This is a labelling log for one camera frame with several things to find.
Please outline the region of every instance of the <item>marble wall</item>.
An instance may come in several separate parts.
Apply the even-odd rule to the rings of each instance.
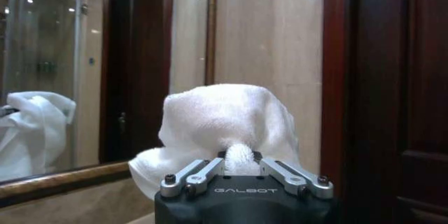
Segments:
[[[204,85],[206,0],[173,0],[170,93]]]
[[[300,162],[320,161],[322,0],[217,0],[216,82],[266,87],[296,120]]]
[[[153,212],[132,179],[0,209],[0,224],[124,224]]]
[[[77,78],[74,167],[98,163],[102,0],[84,0]]]

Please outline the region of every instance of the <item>towel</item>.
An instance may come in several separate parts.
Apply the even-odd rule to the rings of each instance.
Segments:
[[[17,92],[6,98],[18,112],[0,118],[0,180],[50,169],[65,149],[65,125],[72,123],[76,103],[50,92]]]
[[[161,148],[129,161],[132,178],[153,199],[165,174],[194,159],[226,151],[225,174],[258,175],[252,151],[298,164],[294,121],[270,91],[245,84],[217,84],[172,94],[164,100]]]

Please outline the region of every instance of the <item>door panel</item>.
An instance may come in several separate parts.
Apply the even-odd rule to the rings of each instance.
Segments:
[[[106,119],[101,162],[161,146],[169,92],[172,0],[110,0]]]
[[[357,0],[356,17],[348,218],[446,223],[446,0]]]

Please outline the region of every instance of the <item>dark wood trim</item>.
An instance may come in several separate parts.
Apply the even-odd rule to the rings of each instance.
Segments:
[[[208,0],[206,8],[206,48],[205,85],[214,83],[214,44],[216,44],[216,0]]]
[[[320,173],[342,195],[350,0],[324,0]]]
[[[102,0],[102,53],[101,53],[101,87],[100,87],[100,148],[98,160],[105,161],[105,138],[106,138],[106,75],[109,56],[109,12],[110,0]]]
[[[164,36],[164,72],[169,73],[170,68],[170,47],[172,47],[172,22],[173,22],[173,0],[162,0],[162,36]],[[162,83],[169,87],[169,74],[165,75]]]
[[[128,163],[120,162],[16,179],[0,184],[0,208],[129,177]]]

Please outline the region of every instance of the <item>mirror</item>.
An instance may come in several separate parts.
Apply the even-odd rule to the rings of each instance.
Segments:
[[[102,0],[0,0],[0,181],[98,164]]]
[[[160,146],[164,97],[212,83],[273,92],[296,118],[301,164],[317,173],[322,0],[0,1],[2,105],[9,93],[24,91],[68,99],[60,105],[48,94],[24,96],[49,101],[58,114],[50,140],[45,127],[38,137],[22,137],[10,124],[29,109],[4,108],[12,113],[0,119],[12,125],[4,135],[13,128],[21,145],[14,155],[0,142],[0,162],[13,164],[1,166],[0,180],[126,161]],[[26,168],[12,175],[16,160]]]

